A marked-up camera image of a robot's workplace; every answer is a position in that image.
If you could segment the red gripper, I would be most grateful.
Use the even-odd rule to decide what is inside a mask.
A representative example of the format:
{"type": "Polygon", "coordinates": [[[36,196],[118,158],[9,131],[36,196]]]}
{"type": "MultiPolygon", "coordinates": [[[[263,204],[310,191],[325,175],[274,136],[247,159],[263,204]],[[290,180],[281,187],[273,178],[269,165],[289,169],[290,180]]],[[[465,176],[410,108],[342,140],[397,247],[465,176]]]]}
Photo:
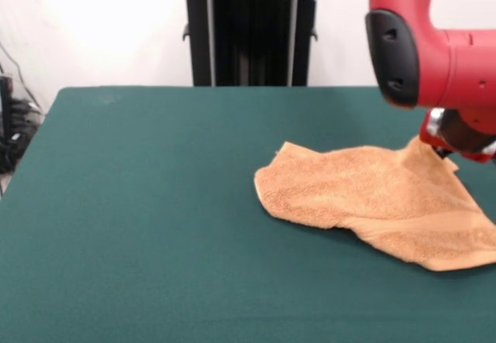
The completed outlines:
{"type": "Polygon", "coordinates": [[[425,116],[419,137],[442,159],[457,153],[479,163],[495,161],[495,132],[478,130],[480,120],[475,118],[471,125],[456,109],[432,108],[425,116]]]}

